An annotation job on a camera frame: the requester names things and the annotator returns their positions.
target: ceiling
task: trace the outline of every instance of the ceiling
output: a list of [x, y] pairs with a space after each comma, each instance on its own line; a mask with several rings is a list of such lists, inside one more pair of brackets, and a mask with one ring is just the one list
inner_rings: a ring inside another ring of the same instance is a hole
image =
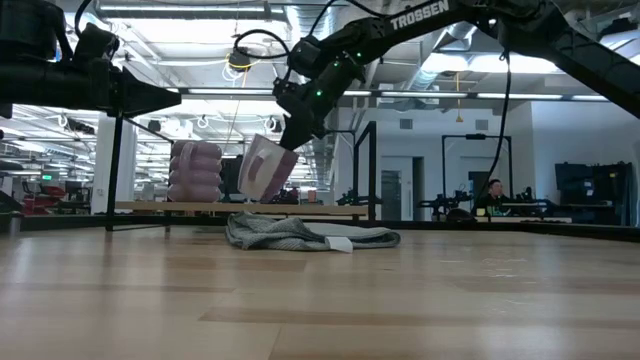
[[[77, 1], [58, 0], [57, 3], [66, 11], [67, 22], [72, 23]], [[113, 62], [116, 66], [127, 67], [139, 80], [167, 88], [270, 88], [276, 75], [282, 75], [286, 70], [284, 59], [255, 61], [247, 73], [235, 72], [228, 64], [228, 55], [232, 51], [234, 36], [255, 28], [267, 29], [282, 37], [291, 48], [295, 39], [308, 31], [310, 23], [319, 14], [322, 7], [320, 4], [324, 3], [325, 1], [320, 0], [304, 2], [270, 0], [268, 1], [270, 11], [267, 12], [264, 1], [96, 0], [95, 8], [87, 11], [81, 23], [90, 21], [118, 35], [123, 45]], [[414, 2], [371, 0], [366, 3], [376, 11], [393, 13]], [[637, 10], [634, 6], [637, 5], [636, 2], [626, 0], [562, 0], [558, 3], [568, 14], [568, 18], [579, 21], [579, 28], [584, 28], [589, 33], [598, 32], [603, 24], [607, 21], [610, 23], [612, 18], [621, 13], [627, 12], [635, 16]], [[215, 11], [194, 10], [195, 7], [200, 9], [203, 6]], [[317, 36], [323, 38], [347, 22], [364, 15], [355, 7], [338, 1], [323, 18], [318, 27]], [[429, 89], [432, 90], [504, 92], [506, 77], [502, 72], [477, 71], [472, 68], [448, 72], [442, 71], [447, 69], [426, 66], [425, 61], [429, 59], [428, 55], [433, 50], [433, 44], [442, 39], [443, 33], [444, 31], [439, 31], [392, 48], [381, 63], [369, 66], [367, 82], [354, 83], [353, 87], [371, 89], [385, 86], [393, 89], [415, 87], [415, 83], [411, 80], [422, 67], [435, 73], [428, 84]], [[72, 47], [75, 46], [77, 38], [73, 32], [69, 31], [68, 36]], [[502, 51], [494, 39], [481, 32], [475, 32], [469, 38], [470, 44], [464, 51], [456, 50], [457, 45], [454, 41], [450, 45], [453, 50], [443, 47], [436, 52], [442, 56], [448, 56], [445, 60], [451, 61], [445, 61], [445, 63], [451, 64], [452, 60], [455, 60], [454, 57], [462, 57], [465, 62], [472, 64], [474, 59], [481, 56], [491, 55], [497, 58]], [[431, 48], [425, 51], [429, 41], [432, 42]], [[243, 46], [258, 53], [282, 52], [277, 42], [263, 35], [247, 38]], [[640, 50], [635, 50], [635, 47], [640, 49], [636, 39], [630, 39], [618, 46], [630, 51], [630, 56], [640, 53]], [[512, 92], [592, 93], [588, 88], [555, 70], [544, 74], [514, 74]], [[463, 108], [497, 110], [500, 104], [499, 100], [486, 100], [463, 101], [461, 105]], [[457, 100], [440, 99], [437, 104], [431, 104], [426, 108], [439, 109], [446, 113], [457, 106]], [[372, 101], [362, 110], [377, 111], [377, 107], [376, 102]], [[8, 134], [7, 136], [40, 138], [40, 141], [27, 141], [28, 144], [5, 142], [2, 157], [5, 159], [33, 157], [37, 159], [30, 161], [32, 164], [30, 166], [34, 168], [51, 168], [52, 163], [66, 164], [71, 167], [82, 166], [89, 170], [83, 170], [82, 175], [74, 173], [70, 177], [91, 181], [92, 166], [95, 162], [96, 136], [70, 131], [61, 124], [65, 123], [65, 119], [72, 119], [99, 132], [99, 117], [100, 114], [94, 111], [18, 105], [15, 108], [15, 117], [11, 120], [0, 119], [0, 127]], [[267, 136], [274, 141], [279, 140], [280, 134], [273, 132], [271, 128], [275, 126], [274, 121], [283, 121], [283, 115], [282, 110], [270, 98], [243, 101], [212, 98], [185, 99], [182, 105], [140, 116], [135, 120], [145, 126], [149, 121], [159, 121], [162, 125], [161, 133], [171, 138], [210, 140], [221, 144], [229, 142], [229, 145], [225, 146], [225, 154], [234, 156], [243, 153], [255, 134]], [[335, 122], [329, 125], [337, 126], [340, 123]], [[244, 141], [245, 145], [238, 144], [238, 141]], [[334, 142], [335, 136], [329, 136], [323, 140], [315, 140], [299, 149], [303, 159], [296, 168], [292, 183], [297, 186], [328, 188], [331, 182], [329, 176]], [[166, 167], [150, 170], [145, 166], [138, 166], [137, 176], [140, 183], [151, 177], [158, 183], [162, 183], [168, 176], [169, 147], [157, 137], [141, 131], [138, 135], [138, 162], [147, 162], [149, 157], [145, 154], [149, 154], [150, 151], [156, 155], [154, 161], [159, 161]]]

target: black robotic arm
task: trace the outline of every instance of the black robotic arm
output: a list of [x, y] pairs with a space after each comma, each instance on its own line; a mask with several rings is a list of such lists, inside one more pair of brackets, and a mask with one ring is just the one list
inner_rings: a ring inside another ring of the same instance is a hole
[[[89, 23], [72, 51], [65, 32], [64, 13], [47, 1], [0, 0], [0, 116], [10, 118], [12, 104], [134, 117], [181, 103], [111, 64], [114, 34]], [[52, 62], [58, 44], [61, 59]]]
[[[489, 20], [495, 19], [495, 25]], [[302, 38], [291, 51], [291, 70], [311, 81], [276, 79], [273, 94], [287, 116], [280, 145], [295, 149], [325, 135], [324, 118], [364, 65], [392, 46], [460, 21], [496, 38], [506, 51], [543, 58], [640, 117], [640, 67], [575, 31], [550, 0], [430, 0], [385, 18], [347, 24], [321, 41]]]

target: black equipment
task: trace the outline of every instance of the black equipment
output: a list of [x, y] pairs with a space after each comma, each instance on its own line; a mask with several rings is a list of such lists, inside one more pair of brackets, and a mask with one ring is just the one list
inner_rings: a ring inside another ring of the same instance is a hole
[[[306, 36], [287, 50], [290, 69], [284, 78], [275, 80], [273, 89], [277, 103], [291, 115], [285, 117], [280, 145], [292, 150], [312, 135], [322, 138], [324, 118], [353, 80], [364, 81], [364, 65], [394, 45], [460, 21], [497, 39], [506, 53], [515, 51], [553, 62], [640, 117], [640, 67], [574, 30], [551, 0], [429, 0], [395, 15], [352, 21], [323, 40]], [[236, 49], [242, 38], [256, 32], [266, 33], [252, 30], [243, 34], [237, 38]], [[290, 82], [291, 70], [311, 81]]]
[[296, 188], [289, 191], [280, 189], [280, 192], [269, 200], [269, 204], [298, 205], [300, 204], [298, 190]]
[[242, 166], [242, 155], [236, 156], [235, 159], [222, 159], [222, 170], [220, 171], [220, 178], [222, 183], [218, 188], [220, 192], [224, 194], [224, 197], [220, 200], [225, 203], [243, 203], [244, 200], [233, 200], [231, 194], [240, 194], [238, 190], [238, 179], [240, 178], [240, 167]]
[[[373, 200], [376, 205], [382, 205], [382, 199], [379, 197], [375, 197]], [[369, 205], [369, 196], [357, 196], [355, 195], [355, 191], [353, 189], [349, 189], [346, 193], [342, 193], [342, 197], [336, 200], [338, 206], [345, 205]]]
[[574, 222], [602, 225], [631, 224], [630, 163], [611, 165], [556, 164], [560, 205]]
[[420, 201], [417, 205], [419, 208], [431, 208], [433, 212], [431, 216], [440, 221], [441, 215], [447, 215], [453, 209], [457, 209], [461, 202], [473, 200], [473, 195], [468, 194], [466, 191], [456, 190], [452, 198], [448, 198], [443, 194], [438, 194], [435, 200]]
[[[88, 23], [75, 53], [64, 13], [44, 0], [0, 0], [0, 108], [11, 104], [99, 110], [135, 117], [181, 103], [180, 94], [136, 80], [111, 64], [118, 38]], [[58, 62], [50, 62], [60, 45]]]

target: black cable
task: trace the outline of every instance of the black cable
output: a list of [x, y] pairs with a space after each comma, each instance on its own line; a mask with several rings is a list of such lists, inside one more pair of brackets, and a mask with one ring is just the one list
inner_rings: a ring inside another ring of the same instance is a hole
[[80, 7], [78, 8], [78, 11], [76, 11], [76, 19], [75, 19], [76, 20], [76, 35], [78, 35], [78, 37], [80, 37], [80, 34], [82, 33], [80, 31], [80, 19], [82, 18], [82, 14], [87, 9], [87, 6], [89, 6], [90, 3], [91, 3], [91, 0], [82, 1], [82, 4], [80, 4]]
[[476, 194], [476, 199], [473, 202], [473, 209], [471, 209], [471, 214], [475, 214], [476, 208], [478, 206], [478, 200], [482, 197], [484, 191], [489, 186], [489, 181], [491, 181], [491, 174], [496, 169], [498, 165], [498, 161], [500, 160], [500, 152], [502, 151], [502, 140], [504, 139], [504, 129], [507, 123], [507, 111], [509, 110], [509, 94], [511, 93], [511, 58], [509, 57], [509, 50], [505, 50], [504, 53], [500, 56], [500, 60], [505, 60], [507, 62], [507, 88], [504, 91], [504, 103], [502, 105], [502, 120], [500, 121], [500, 136], [498, 136], [498, 148], [496, 149], [496, 156], [493, 158], [493, 163], [491, 164], [491, 169], [489, 170], [489, 174], [487, 174], [487, 179], [484, 181], [482, 188], [478, 194]]
[[[282, 47], [284, 48], [284, 53], [282, 54], [276, 54], [276, 55], [256, 55], [256, 54], [249, 54], [248, 52], [242, 50], [240, 48], [240, 41], [242, 41], [242, 39], [246, 38], [249, 35], [253, 35], [253, 34], [265, 34], [265, 35], [269, 35], [272, 38], [274, 38], [278, 43], [280, 43], [280, 45], [282, 45]], [[263, 29], [253, 29], [253, 30], [249, 30], [244, 32], [243, 34], [241, 34], [240, 36], [238, 36], [236, 38], [235, 43], [233, 43], [233, 50], [250, 58], [254, 58], [254, 59], [261, 59], [261, 60], [268, 60], [268, 59], [278, 59], [281, 57], [285, 57], [285, 56], [289, 56], [289, 54], [291, 54], [291, 51], [289, 51], [289, 47], [287, 46], [287, 44], [284, 42], [284, 40], [282, 40], [282, 38], [274, 33], [272, 33], [269, 30], [263, 30]]]
[[[327, 11], [327, 9], [335, 2], [336, 0], [329, 0], [329, 2], [324, 6], [324, 8], [322, 8], [322, 11], [320, 12], [320, 14], [318, 15], [318, 17], [316, 18], [316, 21], [313, 23], [313, 26], [311, 26], [311, 30], [309, 31], [309, 35], [312, 35], [316, 26], [318, 26], [318, 23], [320, 22], [320, 19], [322, 18], [322, 16], [324, 15], [324, 13]], [[357, 8], [361, 9], [362, 11], [371, 14], [373, 16], [377, 16], [377, 17], [381, 17], [384, 18], [387, 15], [385, 14], [381, 14], [378, 12], [375, 12], [371, 9], [369, 9], [368, 7], [358, 3], [355, 0], [345, 0], [348, 3], [353, 4], [354, 6], [356, 6]], [[284, 53], [282, 54], [276, 54], [276, 55], [256, 55], [256, 54], [250, 54], [244, 50], [242, 50], [240, 48], [240, 41], [242, 41], [244, 38], [246, 38], [249, 35], [252, 34], [265, 34], [268, 35], [270, 37], [272, 37], [273, 39], [275, 39], [278, 43], [280, 43], [280, 45], [282, 45], [282, 47], [284, 48]], [[282, 38], [274, 33], [272, 33], [271, 31], [268, 30], [263, 30], [263, 29], [253, 29], [253, 30], [249, 30], [244, 32], [243, 34], [239, 35], [236, 38], [235, 43], [233, 44], [233, 50], [250, 58], [254, 58], [254, 59], [261, 59], [261, 60], [269, 60], [269, 59], [278, 59], [281, 57], [285, 57], [285, 56], [289, 56], [291, 54], [291, 51], [289, 51], [289, 48], [287, 47], [287, 44], [284, 42], [284, 40], [282, 40]]]

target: ceiling light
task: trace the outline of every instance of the ceiling light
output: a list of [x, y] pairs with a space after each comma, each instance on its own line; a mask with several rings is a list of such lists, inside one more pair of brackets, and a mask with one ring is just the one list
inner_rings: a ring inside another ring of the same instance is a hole
[[168, 164], [159, 164], [153, 162], [139, 163], [138, 166], [141, 168], [169, 168]]
[[[262, 7], [222, 7], [222, 6], [130, 6], [130, 5], [104, 5], [101, 11], [207, 11], [207, 12], [257, 12], [264, 11]], [[272, 9], [274, 14], [282, 14], [282, 9]]]
[[73, 164], [73, 167], [80, 170], [93, 170], [93, 168], [84, 165]]
[[26, 151], [35, 151], [35, 152], [45, 152], [46, 149], [38, 144], [34, 144], [32, 142], [28, 142], [28, 141], [19, 141], [16, 140], [13, 142], [14, 144], [16, 144], [18, 146], [18, 148], [22, 149], [22, 150], [26, 150]]
[[467, 59], [460, 55], [432, 53], [420, 67], [426, 72], [466, 71], [469, 68]]
[[40, 175], [40, 171], [36, 170], [2, 170], [2, 172], [9, 175]]
[[364, 90], [347, 90], [344, 92], [346, 96], [371, 96], [371, 91]]
[[[478, 99], [504, 99], [504, 94], [480, 93]], [[512, 100], [560, 100], [562, 95], [556, 94], [509, 94]]]
[[601, 95], [573, 95], [571, 100], [574, 101], [609, 101]]
[[272, 89], [189, 89], [191, 94], [204, 95], [271, 95]]
[[407, 98], [425, 98], [425, 99], [438, 99], [438, 98], [453, 98], [462, 99], [467, 96], [466, 93], [451, 93], [451, 92], [436, 92], [436, 91], [383, 91], [380, 93], [381, 97], [407, 97]]
[[[501, 61], [499, 55], [478, 55], [469, 64], [469, 71], [506, 73], [507, 62]], [[511, 56], [511, 72], [516, 74], [549, 74], [558, 71], [558, 68], [550, 61], [521, 56]]]

